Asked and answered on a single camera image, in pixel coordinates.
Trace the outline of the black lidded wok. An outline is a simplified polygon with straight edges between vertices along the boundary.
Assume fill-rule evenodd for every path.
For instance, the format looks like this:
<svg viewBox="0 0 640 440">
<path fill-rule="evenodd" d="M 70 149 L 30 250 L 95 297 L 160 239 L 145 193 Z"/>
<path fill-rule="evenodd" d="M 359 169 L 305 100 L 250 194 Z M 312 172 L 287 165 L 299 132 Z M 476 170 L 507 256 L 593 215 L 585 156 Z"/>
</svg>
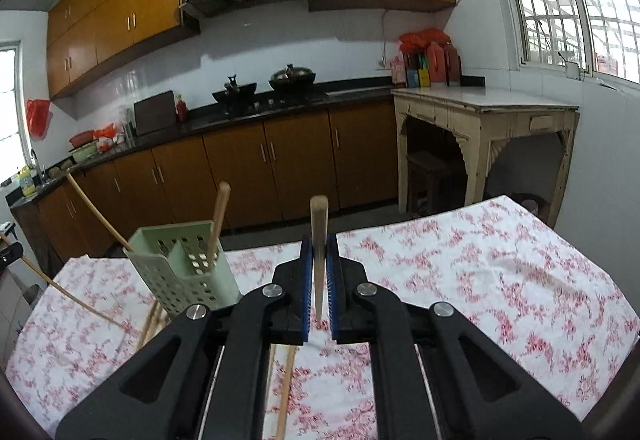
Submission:
<svg viewBox="0 0 640 440">
<path fill-rule="evenodd" d="M 283 100 L 306 99 L 312 93 L 316 73 L 307 67 L 288 64 L 278 70 L 269 79 L 269 85 L 276 95 Z"/>
</svg>

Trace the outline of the wooden chopstick mid pair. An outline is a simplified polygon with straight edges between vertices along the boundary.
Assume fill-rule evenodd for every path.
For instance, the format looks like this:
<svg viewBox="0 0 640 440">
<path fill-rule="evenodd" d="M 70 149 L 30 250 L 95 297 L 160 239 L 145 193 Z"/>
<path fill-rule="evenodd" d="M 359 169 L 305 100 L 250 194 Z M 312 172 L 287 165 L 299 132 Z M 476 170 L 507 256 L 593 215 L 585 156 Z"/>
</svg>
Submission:
<svg viewBox="0 0 640 440">
<path fill-rule="evenodd" d="M 288 354 L 286 355 L 286 362 L 284 367 L 284 374 L 281 385 L 281 397 L 279 404 L 279 414 L 277 421 L 276 439 L 283 440 L 286 431 L 286 420 L 288 419 L 288 398 L 291 392 L 291 382 L 294 371 L 294 362 L 296 356 L 297 347 L 289 346 Z"/>
<path fill-rule="evenodd" d="M 276 357 L 276 353 L 277 353 L 277 345 L 275 344 L 271 344 L 270 345 L 270 349 L 269 349 L 269 356 L 268 356 L 268 365 L 267 365 L 267 374 L 265 377 L 265 399 L 264 399 L 264 419 L 266 419 L 267 414 L 268 414 L 268 410 L 269 410 L 269 399 L 270 399 L 270 394 L 271 394 L 271 383 L 272 383 L 272 372 L 273 372 L 273 365 L 274 365 L 274 358 Z"/>
</svg>

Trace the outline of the red bottles on side table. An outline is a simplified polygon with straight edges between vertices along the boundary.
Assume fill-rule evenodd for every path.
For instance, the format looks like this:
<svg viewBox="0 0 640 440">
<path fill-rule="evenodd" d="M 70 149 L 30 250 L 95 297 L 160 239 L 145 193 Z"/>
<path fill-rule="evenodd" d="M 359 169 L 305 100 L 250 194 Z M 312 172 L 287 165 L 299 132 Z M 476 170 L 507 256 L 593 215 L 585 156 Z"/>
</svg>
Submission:
<svg viewBox="0 0 640 440">
<path fill-rule="evenodd" d="M 451 38 L 437 28 L 399 37 L 399 56 L 390 61 L 392 83 L 408 88 L 460 86 L 461 60 Z"/>
</svg>

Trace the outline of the far-left group chopstick two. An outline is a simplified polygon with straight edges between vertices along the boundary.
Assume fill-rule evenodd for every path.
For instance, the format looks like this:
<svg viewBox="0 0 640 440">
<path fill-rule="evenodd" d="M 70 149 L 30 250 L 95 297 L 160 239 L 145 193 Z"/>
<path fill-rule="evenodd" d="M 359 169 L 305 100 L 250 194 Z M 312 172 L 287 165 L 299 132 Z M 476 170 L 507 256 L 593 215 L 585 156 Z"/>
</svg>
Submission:
<svg viewBox="0 0 640 440">
<path fill-rule="evenodd" d="M 144 325 L 137 343 L 137 348 L 136 348 L 137 351 L 139 351 L 146 344 L 146 342 L 148 341 L 149 334 L 151 334 L 152 331 L 156 329 L 156 321 L 157 321 L 157 318 L 160 316 L 160 312 L 162 312 L 162 306 L 156 300 L 153 302 L 151 310 L 144 322 Z"/>
</svg>

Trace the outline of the brown lower kitchen cabinets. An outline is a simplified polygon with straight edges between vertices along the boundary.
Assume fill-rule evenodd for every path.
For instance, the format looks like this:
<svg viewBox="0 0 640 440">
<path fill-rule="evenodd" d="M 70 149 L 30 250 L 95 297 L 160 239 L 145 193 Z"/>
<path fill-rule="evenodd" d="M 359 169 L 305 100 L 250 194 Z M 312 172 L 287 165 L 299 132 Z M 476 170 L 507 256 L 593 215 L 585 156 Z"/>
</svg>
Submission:
<svg viewBox="0 0 640 440">
<path fill-rule="evenodd" d="M 209 219 L 222 182 L 231 188 L 226 232 L 303 220 L 315 195 L 328 198 L 333 215 L 389 205 L 398 195 L 393 96 L 339 94 L 289 112 L 214 120 L 107 154 L 73 177 L 78 190 L 59 178 L 10 206 L 48 272 L 115 244 L 83 195 L 125 238 L 142 226 Z"/>
</svg>

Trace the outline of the cream wooden side table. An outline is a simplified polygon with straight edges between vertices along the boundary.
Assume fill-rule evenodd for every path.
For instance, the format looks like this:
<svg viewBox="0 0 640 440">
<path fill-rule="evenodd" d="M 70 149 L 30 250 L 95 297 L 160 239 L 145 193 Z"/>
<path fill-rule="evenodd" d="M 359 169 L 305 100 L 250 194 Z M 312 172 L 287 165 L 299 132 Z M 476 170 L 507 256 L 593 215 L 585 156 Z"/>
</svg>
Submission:
<svg viewBox="0 0 640 440">
<path fill-rule="evenodd" d="M 565 194 L 579 108 L 575 104 L 511 89 L 480 87 L 393 88 L 398 153 L 398 209 L 408 205 L 408 137 L 410 118 L 428 122 L 454 135 L 466 175 L 466 206 L 480 202 L 488 174 L 513 139 L 554 134 L 562 160 L 551 197 L 547 226 L 558 220 Z"/>
</svg>

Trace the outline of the small red bottle on counter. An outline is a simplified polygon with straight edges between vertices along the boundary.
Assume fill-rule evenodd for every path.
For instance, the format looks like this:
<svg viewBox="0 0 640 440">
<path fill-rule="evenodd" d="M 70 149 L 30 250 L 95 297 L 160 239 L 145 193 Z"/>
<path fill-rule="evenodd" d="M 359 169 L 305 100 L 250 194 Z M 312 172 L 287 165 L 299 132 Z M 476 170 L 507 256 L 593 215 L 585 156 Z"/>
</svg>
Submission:
<svg viewBox="0 0 640 440">
<path fill-rule="evenodd" d="M 188 119 L 189 109 L 180 94 L 176 96 L 176 112 L 180 122 L 185 122 Z"/>
</svg>

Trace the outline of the wooden chopstick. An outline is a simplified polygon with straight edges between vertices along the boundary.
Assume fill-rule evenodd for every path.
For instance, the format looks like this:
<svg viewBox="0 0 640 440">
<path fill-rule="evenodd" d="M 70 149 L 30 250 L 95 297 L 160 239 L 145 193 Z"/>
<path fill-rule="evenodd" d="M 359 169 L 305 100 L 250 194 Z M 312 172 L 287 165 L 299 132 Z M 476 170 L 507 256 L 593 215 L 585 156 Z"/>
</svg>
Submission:
<svg viewBox="0 0 640 440">
<path fill-rule="evenodd" d="M 124 238 L 122 236 L 122 234 L 120 234 L 114 228 L 114 226 L 112 226 L 112 224 L 107 220 L 107 218 L 105 218 L 104 215 L 101 214 L 101 212 L 96 207 L 96 205 L 93 204 L 93 202 L 90 200 L 88 195 L 81 189 L 80 185 L 74 179 L 73 175 L 69 171 L 65 171 L 64 172 L 64 176 L 67 179 L 67 181 L 70 182 L 70 185 L 75 190 L 75 192 L 78 194 L 80 199 L 86 204 L 86 206 L 88 207 L 90 212 L 92 212 L 93 215 L 96 216 L 96 218 L 99 220 L 99 222 L 102 224 L 102 226 L 104 226 L 104 228 L 107 230 L 107 232 L 109 234 L 111 234 L 111 236 L 116 241 L 118 241 L 119 244 L 121 244 L 124 249 L 128 250 L 128 252 L 134 252 L 134 248 L 129 244 L 129 242 L 126 240 L 126 238 Z"/>
<path fill-rule="evenodd" d="M 214 206 L 212 232 L 210 232 L 207 262 L 211 269 L 215 267 L 216 260 L 219 254 L 218 241 L 220 238 L 222 227 L 224 226 L 224 218 L 226 218 L 226 211 L 231 194 L 231 186 L 228 182 L 221 181 L 218 186 L 218 192 L 216 202 Z"/>
</svg>

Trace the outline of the far-left group chopstick one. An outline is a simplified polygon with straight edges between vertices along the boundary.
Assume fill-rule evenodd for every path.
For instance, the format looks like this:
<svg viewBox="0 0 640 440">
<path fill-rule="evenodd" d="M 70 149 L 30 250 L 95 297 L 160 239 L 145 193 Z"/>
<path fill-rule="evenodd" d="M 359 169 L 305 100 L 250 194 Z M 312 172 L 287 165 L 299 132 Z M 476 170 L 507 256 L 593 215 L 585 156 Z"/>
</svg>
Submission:
<svg viewBox="0 0 640 440">
<path fill-rule="evenodd" d="M 167 313 L 162 306 L 157 306 L 152 314 L 148 334 L 145 340 L 150 342 L 165 326 Z"/>
</svg>

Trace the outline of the black wok on stove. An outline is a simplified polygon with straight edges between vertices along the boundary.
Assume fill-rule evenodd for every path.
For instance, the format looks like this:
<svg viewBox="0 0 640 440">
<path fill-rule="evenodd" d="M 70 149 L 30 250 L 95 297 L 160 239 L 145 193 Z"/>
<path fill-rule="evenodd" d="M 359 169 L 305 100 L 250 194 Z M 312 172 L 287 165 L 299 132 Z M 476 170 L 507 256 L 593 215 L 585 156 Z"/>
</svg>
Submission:
<svg viewBox="0 0 640 440">
<path fill-rule="evenodd" d="M 233 75 L 228 77 L 222 90 L 212 93 L 212 97 L 225 112 L 244 113 L 253 105 L 256 89 L 256 82 L 240 85 Z"/>
</svg>

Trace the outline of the far-left group chopstick three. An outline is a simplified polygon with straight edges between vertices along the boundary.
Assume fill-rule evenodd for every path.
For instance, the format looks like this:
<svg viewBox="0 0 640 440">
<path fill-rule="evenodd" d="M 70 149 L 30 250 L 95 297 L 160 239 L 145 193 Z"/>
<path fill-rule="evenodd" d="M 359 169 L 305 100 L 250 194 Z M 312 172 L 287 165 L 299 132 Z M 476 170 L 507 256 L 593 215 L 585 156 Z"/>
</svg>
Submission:
<svg viewBox="0 0 640 440">
<path fill-rule="evenodd" d="M 5 244 L 6 246 L 8 246 L 9 244 L 12 243 L 16 243 L 16 242 L 10 242 L 4 235 L 1 235 L 1 241 L 3 244 Z M 44 274 L 38 267 L 36 267 L 26 256 L 25 254 L 23 255 L 23 258 L 21 259 L 21 262 L 23 264 L 26 264 L 27 267 L 29 267 L 30 270 L 32 270 L 32 272 L 35 273 L 35 275 L 38 275 L 44 282 L 48 283 L 50 286 L 52 286 L 55 290 L 57 290 L 60 294 L 62 294 L 63 296 L 65 296 L 66 298 L 68 298 L 69 300 L 73 301 L 75 304 L 79 304 L 81 306 L 81 308 L 89 311 L 90 313 L 92 313 L 94 316 L 98 316 L 101 319 L 104 319 L 104 321 L 109 322 L 110 324 L 113 324 L 115 326 L 120 327 L 122 330 L 124 330 L 126 328 L 126 326 L 122 323 L 116 322 L 114 319 L 110 318 L 109 316 L 106 316 L 105 314 L 103 314 L 102 312 L 99 312 L 98 310 L 96 310 L 95 308 L 92 308 L 91 306 L 89 306 L 88 304 L 86 304 L 85 302 L 83 302 L 82 300 L 80 300 L 79 298 L 77 298 L 76 296 L 74 296 L 73 294 L 71 294 L 68 290 L 66 290 L 64 287 L 62 287 L 61 285 L 58 285 L 57 282 L 54 282 L 52 280 L 52 278 L 49 278 L 46 274 Z"/>
</svg>

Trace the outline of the green perforated utensil holder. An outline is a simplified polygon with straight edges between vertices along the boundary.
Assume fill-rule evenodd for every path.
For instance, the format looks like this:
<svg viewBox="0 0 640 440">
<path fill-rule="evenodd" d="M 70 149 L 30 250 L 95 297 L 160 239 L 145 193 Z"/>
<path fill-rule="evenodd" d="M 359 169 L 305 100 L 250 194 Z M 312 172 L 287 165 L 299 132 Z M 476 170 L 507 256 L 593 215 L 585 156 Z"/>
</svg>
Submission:
<svg viewBox="0 0 640 440">
<path fill-rule="evenodd" d="M 213 223 L 145 226 L 130 236 L 127 258 L 173 319 L 192 304 L 209 310 L 233 306 L 241 292 L 224 252 L 208 256 Z"/>
</svg>

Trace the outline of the wooden chopstick mid pair right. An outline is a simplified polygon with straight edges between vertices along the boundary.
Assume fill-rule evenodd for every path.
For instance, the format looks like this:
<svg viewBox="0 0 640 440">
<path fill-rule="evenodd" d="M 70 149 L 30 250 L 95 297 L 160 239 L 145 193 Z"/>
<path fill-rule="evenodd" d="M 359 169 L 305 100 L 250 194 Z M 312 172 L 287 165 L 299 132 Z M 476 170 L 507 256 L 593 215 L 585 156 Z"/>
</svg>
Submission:
<svg viewBox="0 0 640 440">
<path fill-rule="evenodd" d="M 281 397 L 279 404 L 279 414 L 277 421 L 276 439 L 283 440 L 286 431 L 286 420 L 288 419 L 288 398 L 291 392 L 291 382 L 294 371 L 294 362 L 296 356 L 297 347 L 289 346 L 288 354 L 286 355 L 286 362 L 284 367 L 284 374 L 281 385 Z"/>
</svg>

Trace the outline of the red plastic bag hanging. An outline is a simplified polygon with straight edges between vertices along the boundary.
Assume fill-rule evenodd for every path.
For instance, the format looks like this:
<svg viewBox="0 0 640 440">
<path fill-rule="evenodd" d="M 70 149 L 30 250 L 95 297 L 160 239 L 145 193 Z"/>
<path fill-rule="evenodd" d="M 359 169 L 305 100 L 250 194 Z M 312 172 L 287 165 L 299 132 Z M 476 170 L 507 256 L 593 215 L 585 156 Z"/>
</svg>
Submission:
<svg viewBox="0 0 640 440">
<path fill-rule="evenodd" d="M 35 140 L 43 140 L 49 126 L 50 100 L 29 99 L 26 101 L 26 122 L 29 135 Z"/>
</svg>

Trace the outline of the red bowl on counter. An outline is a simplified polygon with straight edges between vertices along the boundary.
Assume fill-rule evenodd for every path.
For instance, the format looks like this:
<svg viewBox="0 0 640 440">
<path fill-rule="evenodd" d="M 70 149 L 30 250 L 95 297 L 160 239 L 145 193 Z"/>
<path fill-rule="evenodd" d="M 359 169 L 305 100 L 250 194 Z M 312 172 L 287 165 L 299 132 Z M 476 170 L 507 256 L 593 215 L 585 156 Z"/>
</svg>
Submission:
<svg viewBox="0 0 640 440">
<path fill-rule="evenodd" d="M 94 132 L 92 130 L 83 131 L 80 134 L 75 134 L 70 138 L 70 145 L 72 148 L 81 148 L 82 146 L 92 142 L 94 140 Z"/>
</svg>

